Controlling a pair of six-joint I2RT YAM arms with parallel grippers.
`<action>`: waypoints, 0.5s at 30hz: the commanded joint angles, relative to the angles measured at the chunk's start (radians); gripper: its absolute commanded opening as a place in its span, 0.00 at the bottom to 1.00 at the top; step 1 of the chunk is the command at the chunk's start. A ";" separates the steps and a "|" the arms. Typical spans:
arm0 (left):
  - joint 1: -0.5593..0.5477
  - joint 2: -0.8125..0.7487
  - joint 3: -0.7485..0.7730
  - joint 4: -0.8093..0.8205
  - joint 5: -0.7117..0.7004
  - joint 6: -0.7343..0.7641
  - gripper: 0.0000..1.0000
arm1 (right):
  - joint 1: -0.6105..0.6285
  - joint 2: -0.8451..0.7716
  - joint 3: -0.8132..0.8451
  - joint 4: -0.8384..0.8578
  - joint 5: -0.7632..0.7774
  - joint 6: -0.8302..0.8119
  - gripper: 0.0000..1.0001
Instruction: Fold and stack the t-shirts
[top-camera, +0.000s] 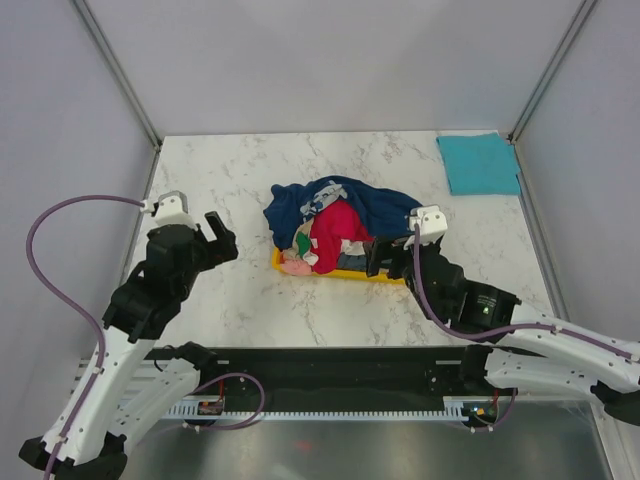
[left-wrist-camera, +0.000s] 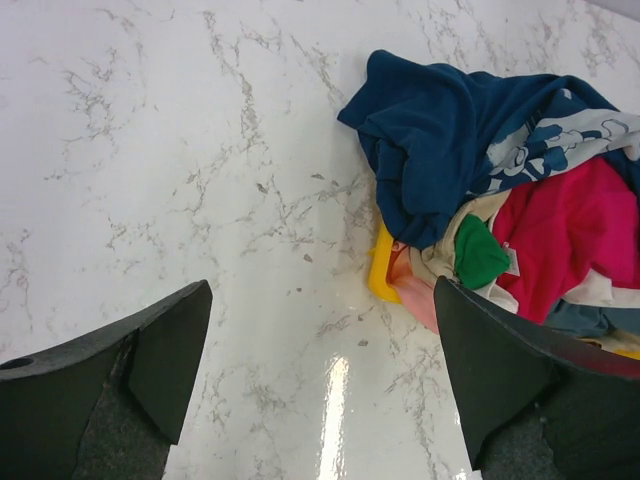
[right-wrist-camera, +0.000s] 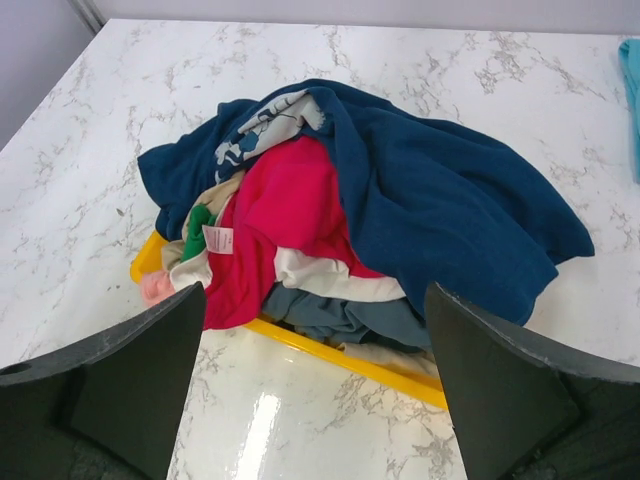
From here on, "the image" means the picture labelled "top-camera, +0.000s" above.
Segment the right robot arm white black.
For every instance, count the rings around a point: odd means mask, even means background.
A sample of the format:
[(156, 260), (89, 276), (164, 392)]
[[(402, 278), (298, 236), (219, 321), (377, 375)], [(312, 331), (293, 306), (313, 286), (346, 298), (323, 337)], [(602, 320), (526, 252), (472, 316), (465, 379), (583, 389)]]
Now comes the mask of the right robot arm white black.
[(424, 316), (469, 342), (458, 368), (467, 392), (550, 391), (584, 398), (614, 419), (639, 423), (639, 344), (547, 315), (516, 295), (466, 279), (439, 242), (376, 239), (364, 246), (366, 273), (403, 279)]

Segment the yellow plastic bin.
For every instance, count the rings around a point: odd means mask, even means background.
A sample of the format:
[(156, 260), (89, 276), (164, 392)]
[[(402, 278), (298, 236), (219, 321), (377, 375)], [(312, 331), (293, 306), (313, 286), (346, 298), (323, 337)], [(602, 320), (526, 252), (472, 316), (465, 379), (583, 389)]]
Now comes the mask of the yellow plastic bin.
[[(286, 271), (282, 269), (281, 265), (282, 254), (281, 251), (274, 247), (271, 254), (271, 266), (274, 270), (286, 274)], [(390, 284), (390, 285), (403, 285), (404, 280), (400, 279), (389, 279), (384, 272), (379, 273), (376, 276), (367, 277), (364, 272), (359, 271), (348, 271), (336, 269), (326, 275), (320, 275), (312, 272), (310, 274), (311, 277), (317, 278), (328, 278), (328, 279), (341, 279), (341, 280), (353, 280), (353, 281), (361, 281), (361, 282), (369, 282), (369, 283), (379, 283), (379, 284)]]

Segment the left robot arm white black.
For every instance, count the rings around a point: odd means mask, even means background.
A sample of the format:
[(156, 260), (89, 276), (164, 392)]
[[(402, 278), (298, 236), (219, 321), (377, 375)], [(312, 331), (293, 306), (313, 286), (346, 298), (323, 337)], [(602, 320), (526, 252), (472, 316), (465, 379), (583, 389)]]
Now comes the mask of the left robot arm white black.
[(178, 347), (165, 369), (127, 404), (121, 399), (165, 327), (181, 311), (198, 275), (237, 258), (235, 234), (215, 212), (208, 240), (187, 214), (159, 214), (146, 257), (112, 294), (98, 342), (69, 403), (19, 457), (59, 479), (116, 479), (133, 449), (183, 397), (219, 382), (214, 354), (194, 342)]

